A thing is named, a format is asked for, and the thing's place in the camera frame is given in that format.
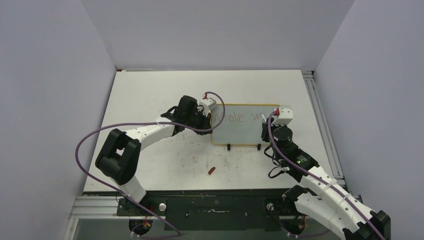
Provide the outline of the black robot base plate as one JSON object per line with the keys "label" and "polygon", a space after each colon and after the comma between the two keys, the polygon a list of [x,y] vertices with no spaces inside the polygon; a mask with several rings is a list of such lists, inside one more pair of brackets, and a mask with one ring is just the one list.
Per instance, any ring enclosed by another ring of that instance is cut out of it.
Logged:
{"label": "black robot base plate", "polygon": [[280,224],[299,233],[304,215],[284,203],[285,188],[236,190],[149,191],[144,208],[126,198],[118,200],[116,214],[129,217],[131,227],[156,224],[153,213],[182,231],[280,230]]}

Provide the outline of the yellow framed whiteboard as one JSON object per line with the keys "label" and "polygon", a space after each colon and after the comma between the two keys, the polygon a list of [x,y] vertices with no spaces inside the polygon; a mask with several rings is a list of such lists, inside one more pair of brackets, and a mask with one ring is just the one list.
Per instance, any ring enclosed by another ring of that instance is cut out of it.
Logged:
{"label": "yellow framed whiteboard", "polygon": [[278,108],[277,104],[218,104],[211,110],[210,125],[218,126],[212,131],[213,145],[227,144],[256,146],[263,144],[261,139],[263,119]]}

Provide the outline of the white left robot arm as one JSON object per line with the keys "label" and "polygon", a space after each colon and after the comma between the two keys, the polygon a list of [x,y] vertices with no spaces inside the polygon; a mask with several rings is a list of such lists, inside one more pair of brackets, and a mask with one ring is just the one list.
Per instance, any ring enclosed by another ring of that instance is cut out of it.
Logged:
{"label": "white left robot arm", "polygon": [[216,105],[213,98],[196,100],[184,95],[177,106],[162,113],[154,123],[126,131],[115,128],[108,134],[95,166],[131,198],[129,208],[132,212],[141,216],[149,210],[149,201],[144,198],[147,191],[136,177],[141,151],[187,127],[193,128],[198,135],[211,134],[211,110]]}

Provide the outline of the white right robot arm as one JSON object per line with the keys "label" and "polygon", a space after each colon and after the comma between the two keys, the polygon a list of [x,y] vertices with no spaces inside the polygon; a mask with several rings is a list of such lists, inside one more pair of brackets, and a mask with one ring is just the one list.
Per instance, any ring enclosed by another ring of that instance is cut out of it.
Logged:
{"label": "white right robot arm", "polygon": [[342,240],[389,240],[391,218],[353,197],[317,160],[293,142],[286,125],[275,125],[269,117],[262,123],[261,138],[269,143],[270,158],[297,181],[283,195],[283,209],[289,214],[306,215]]}

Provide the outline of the red marker cap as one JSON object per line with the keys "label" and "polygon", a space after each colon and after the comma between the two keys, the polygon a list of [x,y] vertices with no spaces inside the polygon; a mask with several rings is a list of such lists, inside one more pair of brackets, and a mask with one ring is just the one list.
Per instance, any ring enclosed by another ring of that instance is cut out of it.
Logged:
{"label": "red marker cap", "polygon": [[215,171],[215,169],[216,169],[215,167],[212,167],[212,168],[208,171],[208,174],[209,174],[209,175],[211,175],[211,174]]}

